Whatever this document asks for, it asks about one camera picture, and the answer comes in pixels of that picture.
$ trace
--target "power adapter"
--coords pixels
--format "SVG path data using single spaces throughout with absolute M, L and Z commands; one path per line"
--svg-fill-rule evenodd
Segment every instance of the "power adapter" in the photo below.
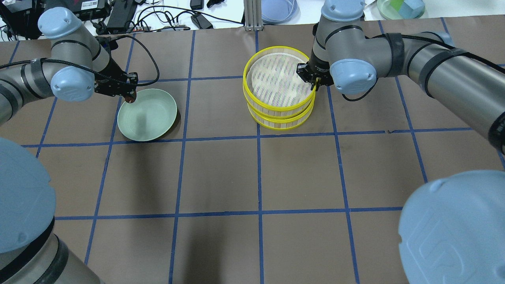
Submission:
M 199 29 L 213 29 L 214 26 L 200 13 L 191 16 L 191 21 Z
M 191 0 L 189 6 L 191 10 L 201 10 L 204 8 L 204 0 Z

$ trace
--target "plastic container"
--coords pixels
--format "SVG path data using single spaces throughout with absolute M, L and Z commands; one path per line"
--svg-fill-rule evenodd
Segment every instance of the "plastic container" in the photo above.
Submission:
M 379 13 L 384 19 L 386 20 L 401 20 L 404 19 L 400 15 L 400 13 L 391 5 L 391 2 L 394 2 L 394 0 L 377 0 L 377 8 L 379 10 Z M 421 17 L 425 12 L 425 9 L 422 9 L 422 12 L 414 17 L 415 19 Z
M 296 0 L 262 0 L 261 18 L 266 24 L 281 24 L 289 21 L 296 9 L 298 9 Z
M 249 105 L 261 116 L 292 118 L 304 111 L 316 91 L 296 74 L 296 65 L 309 58 L 287 46 L 272 46 L 253 55 L 243 73 L 243 90 Z

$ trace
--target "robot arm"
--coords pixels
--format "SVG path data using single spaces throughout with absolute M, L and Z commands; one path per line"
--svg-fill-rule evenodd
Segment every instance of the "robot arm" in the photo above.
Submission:
M 29 64 L 0 70 L 0 124 L 23 105 L 52 96 L 65 101 L 83 101 L 96 91 L 123 96 L 129 103 L 135 101 L 137 74 L 126 74 L 111 58 L 110 50 L 99 43 L 110 43 L 108 38 L 95 39 L 66 8 L 46 11 L 38 27 L 51 39 L 51 58 L 34 59 Z M 95 77 L 93 73 L 58 61 L 87 67 L 103 76 Z
M 419 34 L 432 42 L 395 33 L 368 39 L 360 24 L 363 8 L 360 0 L 325 1 L 311 58 L 297 69 L 300 77 L 316 88 L 335 83 L 343 94 L 358 94 L 380 77 L 407 75 L 505 154 L 503 70 L 432 43 L 448 35 Z

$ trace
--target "light blue joint cap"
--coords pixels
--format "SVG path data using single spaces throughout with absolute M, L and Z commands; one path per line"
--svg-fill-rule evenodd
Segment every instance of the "light blue joint cap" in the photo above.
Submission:
M 28 245 L 47 229 L 56 210 L 50 180 L 30 152 L 0 138 L 0 254 Z
M 505 282 L 505 172 L 464 172 L 417 189 L 398 232 L 410 284 Z
M 321 14 L 334 22 L 352 22 L 363 15 L 365 0 L 326 0 Z
M 55 7 L 45 11 L 38 19 L 38 29 L 49 39 L 64 37 L 82 25 L 70 10 Z
M 68 102 L 85 101 L 93 95 L 94 74 L 67 66 L 53 76 L 51 89 L 58 99 Z
M 372 64 L 360 59 L 342 59 L 333 63 L 330 74 L 337 90 L 343 94 L 368 91 L 377 79 Z

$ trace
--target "black band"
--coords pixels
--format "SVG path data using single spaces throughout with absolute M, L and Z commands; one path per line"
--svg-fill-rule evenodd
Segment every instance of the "black band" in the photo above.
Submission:
M 430 79 L 431 74 L 435 69 L 437 69 L 440 64 L 444 63 L 446 60 L 451 59 L 456 56 L 464 55 L 468 53 L 468 51 L 463 49 L 453 49 L 442 51 L 439 54 L 435 55 L 432 59 L 428 60 L 428 62 L 424 65 L 421 73 L 419 74 L 419 85 L 423 89 L 423 91 L 430 97 L 430 93 L 428 92 L 428 80 Z
M 21 96 L 21 102 L 23 103 L 23 105 L 22 105 L 22 106 L 24 106 L 24 105 L 25 105 L 25 98 L 23 97 L 23 93 L 21 93 L 21 90 L 20 90 L 18 87 L 16 87 L 16 85 L 12 84 L 12 83 L 11 83 L 11 82 L 9 82 L 9 81 L 5 81 L 5 80 L 3 80 L 3 79 L 1 79 L 1 78 L 0 78 L 0 81 L 5 82 L 5 83 L 7 83 L 7 84 L 11 85 L 14 89 L 16 89 L 16 91 L 18 91 L 19 96 Z
M 324 44 L 326 44 L 328 42 L 328 40 L 336 33 L 338 32 L 341 32 L 343 30 L 348 30 L 348 29 L 358 29 L 360 31 L 363 31 L 363 29 L 360 27 L 360 26 L 356 26 L 356 25 L 348 25 L 348 26 L 344 26 L 344 27 L 341 27 L 341 28 L 338 28 L 334 31 L 332 31 L 327 37 L 326 39 L 324 40 Z
M 75 43 L 75 44 L 78 44 L 78 45 L 80 45 L 80 46 L 85 47 L 87 50 L 89 50 L 89 53 L 91 53 L 91 49 L 90 49 L 87 45 L 83 44 L 83 43 L 82 43 L 82 42 L 80 42 L 80 41 L 71 40 L 71 39 L 65 39 L 65 40 L 60 40 L 60 41 L 57 41 L 57 42 L 55 42 L 55 43 L 53 44 L 53 46 L 51 46 L 51 49 L 53 49 L 55 46 L 57 46 L 57 45 L 59 45 L 59 44 L 61 44 L 61 43 Z
M 391 68 L 386 77 L 395 77 L 401 74 L 405 61 L 405 45 L 401 33 L 386 33 L 385 37 L 391 48 Z
M 317 43 L 317 45 L 319 45 L 320 48 L 326 50 L 326 47 L 324 47 L 322 44 L 319 43 L 319 41 L 317 40 L 317 37 L 314 37 L 314 39 L 316 40 L 316 43 Z
M 497 148 L 505 155 L 505 112 L 491 125 L 487 139 L 493 147 Z
M 56 237 L 56 239 L 58 239 L 58 249 L 56 250 L 53 261 L 33 284 L 55 283 L 63 273 L 65 266 L 67 266 L 69 256 L 68 247 L 60 238 Z
M 45 244 L 51 232 L 53 231 L 53 227 L 55 225 L 55 219 L 51 221 L 49 227 L 45 229 L 45 231 L 38 236 L 34 241 L 32 241 L 26 249 L 18 255 L 13 261 L 11 261 L 6 267 L 0 270 L 0 283 L 4 283 L 9 280 L 12 276 L 19 272 L 25 265 L 35 257 L 35 255 L 40 251 L 42 246 Z
M 412 54 L 412 56 L 410 57 L 409 59 L 409 63 L 407 64 L 407 76 L 410 77 L 410 64 L 412 63 L 412 60 L 414 59 L 414 57 L 416 57 L 416 55 L 421 51 L 423 50 L 425 47 L 427 46 L 430 46 L 432 45 L 432 43 L 427 43 L 425 45 L 423 45 L 422 47 L 420 47 L 418 50 L 416 50 L 416 52 L 414 52 Z
M 23 83 L 25 84 L 25 87 L 30 91 L 32 95 L 34 95 L 38 99 L 43 99 L 43 97 L 39 96 L 31 87 L 30 84 L 28 83 L 28 80 L 26 79 L 26 72 L 25 72 L 26 65 L 21 66 L 21 78 L 23 79 Z
M 93 58 L 91 59 L 91 61 L 94 61 L 95 59 L 97 59 L 97 58 L 98 58 L 98 56 L 100 55 L 100 52 L 101 52 L 101 51 L 102 51 L 102 46 L 100 45 L 100 46 L 98 47 L 98 52 L 96 53 L 96 55 L 95 55 L 95 56 L 93 56 Z
M 18 100 L 16 96 L 2 84 L 0 84 L 0 94 L 3 94 L 7 101 L 9 101 L 9 104 L 11 104 L 12 112 L 11 117 L 9 117 L 9 119 L 11 119 L 19 110 Z
M 51 90 L 51 85 L 49 85 L 49 82 L 47 81 L 46 77 L 44 76 L 44 71 L 42 69 L 42 61 L 40 59 L 37 59 L 34 62 L 32 62 L 30 64 L 30 66 L 31 66 L 31 72 L 33 75 L 33 81 L 35 82 L 35 85 L 44 94 L 53 93 L 53 91 Z

